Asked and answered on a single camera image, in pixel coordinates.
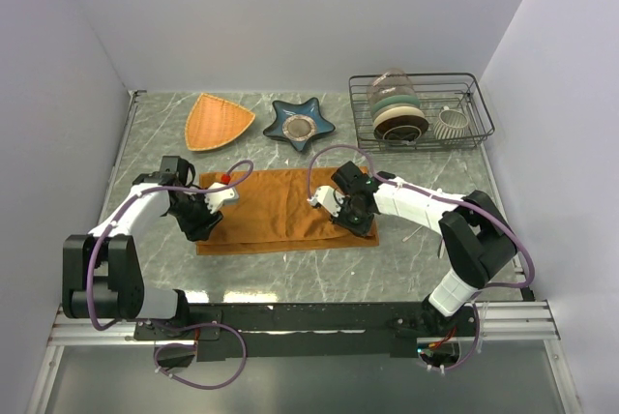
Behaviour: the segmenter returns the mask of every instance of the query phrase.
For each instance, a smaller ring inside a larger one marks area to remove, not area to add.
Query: white wall
[[[489,156],[585,412],[619,408],[619,0],[524,0],[483,77]]]
[[[0,411],[23,412],[62,242],[97,219],[127,92],[74,0],[0,0]]]
[[[129,88],[343,90],[480,74],[521,0],[79,0]]]

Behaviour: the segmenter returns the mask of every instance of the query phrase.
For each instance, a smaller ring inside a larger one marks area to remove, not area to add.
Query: gray marble countertop
[[[335,143],[356,145],[352,111],[346,94],[226,93],[215,94],[250,109],[255,121],[239,138],[219,150],[194,153],[185,145],[185,121],[198,93],[146,93],[136,100],[127,143],[112,183],[108,215],[125,198],[132,180],[159,168],[164,155],[179,155],[198,173],[227,170],[241,159],[256,169],[307,167],[317,151]],[[330,136],[315,140],[305,154],[287,142],[262,135],[274,119],[273,100],[302,103],[316,96],[323,116],[336,125]],[[340,166],[348,160],[363,163],[349,150],[323,155],[318,166]],[[377,170],[395,172],[407,181],[469,193],[492,194],[482,152],[408,153],[374,157]],[[378,217],[380,246],[287,253],[198,256],[176,221],[161,218],[137,246],[147,283],[182,288],[193,302],[357,302],[423,300],[449,270],[446,256],[437,257],[440,237],[402,219]],[[515,281],[510,262],[498,281]],[[520,300],[511,289],[485,291],[482,299]]]

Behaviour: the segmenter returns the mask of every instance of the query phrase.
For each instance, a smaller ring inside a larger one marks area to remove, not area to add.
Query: white cup
[[[459,140],[452,140],[452,138],[464,136],[467,128],[468,117],[466,117],[466,114],[445,106],[434,123],[434,137],[437,140],[443,140],[445,144],[456,144]]]

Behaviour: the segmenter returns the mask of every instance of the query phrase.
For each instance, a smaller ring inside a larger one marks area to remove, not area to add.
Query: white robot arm
[[[88,257],[94,243],[105,234],[103,251],[98,262],[107,261],[107,275],[95,276],[93,295],[99,317],[170,319],[183,306],[182,290],[160,289],[144,284],[137,261],[135,244],[160,217],[176,218],[190,241],[207,240],[211,230],[221,221],[220,208],[237,202],[234,188],[199,194],[168,190],[152,191],[156,187],[188,187],[189,172],[195,175],[190,163],[176,156],[162,158],[157,172],[141,174],[127,198],[88,235],[72,235],[63,248],[63,309],[69,317],[88,316],[85,277]],[[223,188],[214,183],[210,189]],[[118,222],[117,213],[134,196],[138,198],[124,211]]]
[[[427,302],[444,318],[452,317],[507,262],[516,255],[516,246],[481,216],[459,206],[433,199],[466,200],[503,220],[489,196],[447,194],[424,189],[430,196],[403,187],[408,184],[393,174],[381,173],[394,185],[383,184],[361,172],[352,162],[342,166],[333,180],[343,194],[329,186],[319,187],[309,203],[322,206],[331,220],[356,235],[369,232],[374,214],[398,216],[442,235],[452,263],[451,270],[427,297]]]

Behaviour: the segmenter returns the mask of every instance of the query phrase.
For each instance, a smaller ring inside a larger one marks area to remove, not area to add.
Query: white plastic casing
[[[393,179],[393,182],[408,184],[400,177]],[[423,190],[444,198],[462,199],[463,197],[461,194],[442,193],[426,188]],[[380,214],[405,218],[437,233],[441,233],[438,222],[443,217],[443,213],[454,211],[457,207],[455,204],[443,203],[421,193],[389,184],[382,184],[378,188],[374,194],[374,201]]]
[[[225,187],[224,184],[219,182],[214,183],[209,189],[220,189]],[[222,206],[227,204],[233,204],[239,200],[239,194],[235,189],[222,190],[221,192],[208,193],[206,196],[206,203],[208,204],[211,214],[215,214],[221,209]]]
[[[93,228],[89,233],[95,237],[100,237],[105,230],[105,227],[111,222],[112,218],[120,209],[120,206],[125,204],[128,198],[133,195],[143,192],[146,189],[159,187],[158,184],[138,184],[132,186],[127,198],[119,205],[116,210],[101,224]],[[133,202],[129,209],[125,212],[118,224],[109,232],[108,237],[116,235],[132,235],[135,243],[139,243],[142,236],[154,221],[167,213],[170,208],[170,197],[167,191],[152,192],[141,196]]]
[[[320,204],[320,206],[325,208],[329,214],[336,218],[339,214],[339,210],[341,209],[336,203],[336,197],[338,198],[339,203],[342,203],[344,200],[343,194],[328,185],[322,185],[316,189],[313,197],[310,198],[308,202],[311,206]]]
[[[144,286],[144,302],[137,318],[170,319],[176,314],[178,294],[169,288]]]
[[[463,281],[454,269],[451,269],[443,280],[438,284],[432,294],[429,295],[429,302],[437,308],[445,317],[450,317],[466,303],[477,288]]]

